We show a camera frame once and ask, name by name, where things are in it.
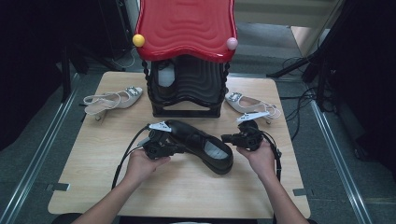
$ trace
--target person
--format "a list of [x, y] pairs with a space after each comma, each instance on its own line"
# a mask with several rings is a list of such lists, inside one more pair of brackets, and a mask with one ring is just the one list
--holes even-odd
[[[277, 223], [308, 223], [276, 177], [275, 157], [270, 144], [262, 141], [255, 151], [241, 147], [237, 147], [236, 150], [247, 158], [251, 168], [265, 187]], [[111, 223], [134, 191], [158, 167], [170, 160], [170, 157], [163, 157], [153, 161], [147, 157], [144, 150], [134, 151], [130, 155], [127, 171], [121, 182], [73, 223]]]

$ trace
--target red stool seat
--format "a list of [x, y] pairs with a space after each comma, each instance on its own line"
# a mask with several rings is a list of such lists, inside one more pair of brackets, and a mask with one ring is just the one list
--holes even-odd
[[136, 48], [147, 61], [189, 54], [214, 63], [231, 60], [236, 38], [233, 0], [141, 0], [135, 33], [145, 38]]

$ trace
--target shoe on shelf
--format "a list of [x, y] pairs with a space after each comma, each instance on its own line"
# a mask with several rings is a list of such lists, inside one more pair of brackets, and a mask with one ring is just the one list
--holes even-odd
[[228, 92], [225, 95], [225, 100], [239, 113], [246, 114], [267, 111], [269, 115], [264, 116], [265, 119], [277, 119], [281, 115], [276, 105], [270, 105], [263, 101], [244, 96], [239, 92]]
[[143, 90], [140, 87], [128, 87], [125, 91], [87, 96], [84, 98], [85, 113], [96, 115], [104, 110], [127, 108], [139, 99], [142, 92]]
[[233, 151], [217, 137], [192, 127], [190, 124], [169, 119], [166, 125], [172, 129], [169, 140], [186, 147], [186, 152], [199, 157], [218, 175], [225, 175], [233, 167]]

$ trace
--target black shoe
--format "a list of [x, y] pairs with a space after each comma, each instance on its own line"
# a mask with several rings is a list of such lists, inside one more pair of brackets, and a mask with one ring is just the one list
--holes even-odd
[[169, 119], [165, 122], [172, 132], [171, 141], [184, 145], [186, 152], [199, 157], [204, 164], [218, 175], [225, 175], [233, 167], [233, 151], [217, 137], [204, 133], [190, 124]]

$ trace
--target beige shoe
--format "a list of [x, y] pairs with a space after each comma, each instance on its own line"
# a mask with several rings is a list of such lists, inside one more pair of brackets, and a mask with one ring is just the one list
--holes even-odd
[[263, 101], [244, 96], [239, 92], [228, 92], [225, 95], [225, 100], [233, 107], [233, 109], [242, 114], [268, 112], [268, 115], [263, 116], [265, 119], [277, 119], [281, 115], [281, 112], [276, 108], [276, 105], [270, 105]]
[[92, 95], [84, 98], [85, 113], [96, 115], [104, 110], [127, 108], [142, 95], [142, 88], [128, 87], [125, 91], [107, 92], [103, 95]]

